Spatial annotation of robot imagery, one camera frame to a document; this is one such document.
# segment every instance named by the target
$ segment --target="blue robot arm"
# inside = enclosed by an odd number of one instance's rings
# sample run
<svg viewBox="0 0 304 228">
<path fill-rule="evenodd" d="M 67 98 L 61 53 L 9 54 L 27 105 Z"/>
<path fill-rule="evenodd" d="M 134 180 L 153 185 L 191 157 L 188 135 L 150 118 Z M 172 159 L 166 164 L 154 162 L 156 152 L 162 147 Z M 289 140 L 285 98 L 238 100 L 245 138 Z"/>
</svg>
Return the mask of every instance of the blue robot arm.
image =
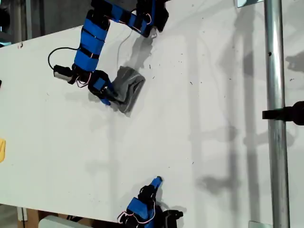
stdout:
<svg viewBox="0 0 304 228">
<path fill-rule="evenodd" d="M 156 204 L 156 193 L 162 183 L 156 177 L 150 185 L 141 188 L 138 198 L 133 198 L 121 216 L 119 222 L 128 228 L 176 228 L 176 220 L 183 216 L 177 210 L 162 211 Z"/>
<path fill-rule="evenodd" d="M 81 30 L 80 46 L 77 49 L 72 70 L 54 66 L 54 76 L 73 84 L 88 85 L 91 93 L 110 105 L 115 94 L 106 73 L 96 71 L 99 57 L 110 27 L 110 20 L 123 23 L 144 37 L 150 35 L 153 27 L 162 31 L 169 14 L 165 8 L 167 0 L 138 0 L 136 14 L 126 11 L 105 0 L 92 0 L 90 10 Z"/>
</svg>

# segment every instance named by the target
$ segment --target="black cable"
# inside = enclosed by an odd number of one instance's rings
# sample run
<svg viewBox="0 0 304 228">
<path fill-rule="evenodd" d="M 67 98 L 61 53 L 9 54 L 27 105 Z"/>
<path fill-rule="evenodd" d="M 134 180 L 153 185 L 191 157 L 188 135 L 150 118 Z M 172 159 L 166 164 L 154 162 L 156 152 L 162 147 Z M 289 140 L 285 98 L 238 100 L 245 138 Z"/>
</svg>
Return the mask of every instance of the black cable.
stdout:
<svg viewBox="0 0 304 228">
<path fill-rule="evenodd" d="M 49 62 L 49 58 L 51 57 L 51 55 L 52 55 L 55 51 L 61 50 L 61 49 L 70 49 L 70 50 L 74 50 L 74 51 L 77 51 L 77 50 L 78 50 L 78 48 L 71 48 L 71 47 L 61 47 L 61 48 L 59 47 L 59 48 L 56 48 L 56 49 L 52 50 L 51 53 L 48 55 L 48 58 L 47 58 L 47 60 L 48 60 L 48 65 L 49 65 L 50 68 L 52 68 L 52 70 L 54 70 L 54 68 L 51 66 L 51 64 L 50 64 L 50 62 Z"/>
<path fill-rule="evenodd" d="M 24 221 L 23 208 L 21 208 L 21 211 L 22 211 L 22 224 L 23 224 L 23 228 L 25 228 L 25 221 Z"/>
<path fill-rule="evenodd" d="M 82 217 L 74 217 L 74 218 L 72 218 L 73 222 L 79 222 L 80 220 L 82 220 Z"/>
</svg>

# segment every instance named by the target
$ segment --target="white tabletop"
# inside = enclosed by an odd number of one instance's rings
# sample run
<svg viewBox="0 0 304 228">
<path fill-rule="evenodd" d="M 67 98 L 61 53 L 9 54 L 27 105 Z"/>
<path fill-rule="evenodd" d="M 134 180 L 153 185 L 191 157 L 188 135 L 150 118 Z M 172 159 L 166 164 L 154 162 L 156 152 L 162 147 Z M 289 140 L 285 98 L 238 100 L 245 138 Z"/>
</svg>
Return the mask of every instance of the white tabletop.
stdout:
<svg viewBox="0 0 304 228">
<path fill-rule="evenodd" d="M 303 7 L 283 1 L 285 56 L 296 63 L 285 62 L 287 105 L 304 97 Z M 81 27 L 0 49 L 0 203 L 116 221 L 160 175 L 158 199 L 185 212 L 180 227 L 272 223 L 264 5 L 172 0 L 167 9 L 153 40 L 111 23 L 98 69 L 113 80 L 130 66 L 146 78 L 130 117 L 53 77 L 48 54 L 78 47 Z M 74 57 L 61 50 L 51 63 Z M 304 128 L 287 131 L 291 223 L 300 228 Z"/>
</svg>

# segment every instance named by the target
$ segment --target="yellow object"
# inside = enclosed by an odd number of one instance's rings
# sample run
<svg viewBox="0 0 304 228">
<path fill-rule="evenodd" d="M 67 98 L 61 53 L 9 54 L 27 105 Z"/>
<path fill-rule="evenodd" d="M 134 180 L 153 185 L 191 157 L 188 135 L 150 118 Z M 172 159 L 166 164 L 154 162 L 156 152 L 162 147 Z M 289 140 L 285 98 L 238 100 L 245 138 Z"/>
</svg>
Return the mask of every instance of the yellow object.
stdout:
<svg viewBox="0 0 304 228">
<path fill-rule="evenodd" d="M 5 140 L 0 139 L 0 162 L 2 162 L 5 158 Z"/>
</svg>

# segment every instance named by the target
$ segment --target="metal pole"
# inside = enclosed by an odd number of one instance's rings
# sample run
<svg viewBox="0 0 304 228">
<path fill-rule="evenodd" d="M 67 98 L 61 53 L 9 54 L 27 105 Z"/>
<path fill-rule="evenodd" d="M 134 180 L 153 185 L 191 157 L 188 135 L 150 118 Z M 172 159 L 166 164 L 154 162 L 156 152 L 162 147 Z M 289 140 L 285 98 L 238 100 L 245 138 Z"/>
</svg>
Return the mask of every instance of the metal pole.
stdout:
<svg viewBox="0 0 304 228">
<path fill-rule="evenodd" d="M 285 107 L 281 0 L 264 0 L 268 109 Z M 268 121 L 269 158 L 274 228 L 290 228 L 286 124 Z"/>
</svg>

